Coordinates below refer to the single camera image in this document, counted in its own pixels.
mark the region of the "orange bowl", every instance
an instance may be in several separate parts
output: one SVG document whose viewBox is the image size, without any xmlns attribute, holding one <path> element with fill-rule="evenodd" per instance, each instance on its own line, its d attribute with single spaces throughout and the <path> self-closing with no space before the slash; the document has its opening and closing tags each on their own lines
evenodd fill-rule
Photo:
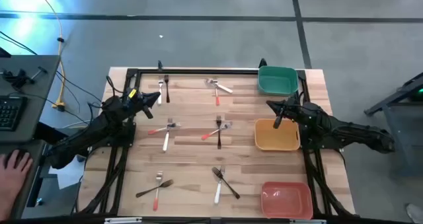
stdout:
<svg viewBox="0 0 423 224">
<path fill-rule="evenodd" d="M 302 182 L 265 182 L 261 196 L 267 218 L 310 220 L 313 216 L 310 189 Z"/>
</svg>

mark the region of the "keyboard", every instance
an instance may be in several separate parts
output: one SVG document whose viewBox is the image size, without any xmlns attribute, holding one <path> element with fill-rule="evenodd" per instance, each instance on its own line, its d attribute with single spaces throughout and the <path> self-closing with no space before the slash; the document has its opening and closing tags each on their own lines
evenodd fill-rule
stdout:
<svg viewBox="0 0 423 224">
<path fill-rule="evenodd" d="M 27 100 L 20 96 L 0 96 L 0 131 L 16 130 Z"/>
</svg>

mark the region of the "wooden tabletop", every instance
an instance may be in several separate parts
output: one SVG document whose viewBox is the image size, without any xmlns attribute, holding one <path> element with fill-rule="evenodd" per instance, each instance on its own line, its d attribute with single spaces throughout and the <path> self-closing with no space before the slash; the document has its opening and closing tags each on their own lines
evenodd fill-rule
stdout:
<svg viewBox="0 0 423 224">
<path fill-rule="evenodd" d="M 123 88 L 126 67 L 110 68 L 109 76 L 115 87 Z M 323 71 L 306 70 L 311 101 L 332 114 Z M 204 83 L 210 75 L 169 75 L 171 103 L 151 109 L 149 120 L 140 112 L 135 117 L 137 131 L 130 149 L 120 201 L 119 215 L 171 217 L 264 217 L 260 193 L 267 181 L 307 183 L 301 151 L 261 151 L 254 144 L 254 122 L 259 118 L 274 118 L 265 104 L 268 99 L 282 100 L 280 96 L 262 96 L 256 89 L 255 75 L 215 75 L 219 83 L 233 89 L 233 94 L 219 91 L 220 106 L 215 105 L 214 89 Z M 148 74 L 141 78 L 141 90 L 158 91 L 162 75 Z M 112 96 L 106 86 L 103 99 Z M 216 128 L 216 116 L 223 123 L 232 121 L 233 127 L 221 134 L 222 149 L 217 149 L 217 137 L 202 141 L 201 136 Z M 182 127 L 170 131 L 167 152 L 162 151 L 165 132 L 148 135 L 148 130 L 165 127 L 173 118 Z M 79 208 L 83 209 L 94 198 L 104 182 L 110 148 L 97 149 L 87 161 L 81 189 Z M 344 163 L 340 155 L 322 150 L 327 184 L 344 207 L 354 213 L 354 206 Z M 241 195 L 237 200 L 225 185 L 220 203 L 213 204 L 217 180 L 212 167 L 225 165 L 225 179 Z M 174 184 L 160 190 L 159 209 L 153 211 L 155 192 L 136 198 L 135 194 L 156 185 L 157 172 Z M 113 197 L 109 195 L 109 208 Z M 321 193 L 317 188 L 318 199 Z"/>
</svg>

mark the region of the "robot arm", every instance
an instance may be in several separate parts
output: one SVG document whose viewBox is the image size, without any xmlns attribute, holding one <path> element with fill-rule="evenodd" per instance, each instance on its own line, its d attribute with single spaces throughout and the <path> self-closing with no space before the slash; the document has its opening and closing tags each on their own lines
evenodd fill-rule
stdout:
<svg viewBox="0 0 423 224">
<path fill-rule="evenodd" d="M 47 154 L 52 167 L 63 168 L 77 154 L 86 152 L 88 147 L 101 146 L 98 143 L 106 137 L 125 131 L 122 129 L 125 126 L 123 121 L 135 116 L 139 111 L 143 111 L 149 119 L 153 118 L 149 108 L 160 96 L 159 92 L 145 94 L 140 93 L 137 89 L 132 89 L 128 94 L 126 99 L 121 99 L 118 96 L 107 99 L 102 106 L 102 113 L 93 119 L 87 128 L 58 141 Z"/>
<path fill-rule="evenodd" d="M 311 102 L 305 102 L 303 106 L 297 104 L 293 97 L 280 102 L 268 100 L 266 103 L 277 116 L 274 128 L 279 127 L 282 118 L 297 122 L 312 141 L 313 147 L 310 148 L 342 149 L 357 142 L 380 153 L 394 151 L 394 140 L 386 130 L 340 121 Z"/>
</svg>

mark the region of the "concrete floor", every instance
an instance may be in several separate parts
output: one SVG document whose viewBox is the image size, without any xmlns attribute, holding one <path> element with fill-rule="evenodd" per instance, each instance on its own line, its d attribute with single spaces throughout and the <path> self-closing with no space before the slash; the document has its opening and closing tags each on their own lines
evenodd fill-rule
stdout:
<svg viewBox="0 0 423 224">
<path fill-rule="evenodd" d="M 294 16 L 292 0 L 49 0 L 59 13 L 102 15 Z M 421 0 L 299 0 L 304 17 L 421 18 Z M 50 12 L 43 0 L 0 0 L 3 11 Z M 102 95 L 111 66 L 256 67 L 265 57 L 270 65 L 304 68 L 295 22 L 222 22 L 154 20 L 62 20 L 67 40 L 63 63 L 67 78 Z M 334 115 L 361 124 L 386 126 L 381 114 L 367 118 L 363 110 L 422 72 L 422 24 L 305 23 L 311 66 L 323 69 Z M 57 53 L 56 20 L 23 17 L 0 19 L 0 29 L 39 54 Z M 7 42 L 12 54 L 27 54 Z M 59 81 L 49 99 L 56 100 Z M 81 102 L 80 116 L 89 119 L 90 96 L 73 89 Z M 72 96 L 65 101 L 77 110 Z M 47 104 L 42 121 L 62 127 L 77 122 Z M 365 145 L 345 150 L 354 205 L 363 217 L 410 221 L 404 205 L 423 205 L 421 179 L 391 172 L 391 155 Z M 70 212 L 76 187 L 61 190 L 68 202 L 59 207 L 51 195 L 57 184 L 47 182 L 44 209 L 26 216 Z"/>
</svg>

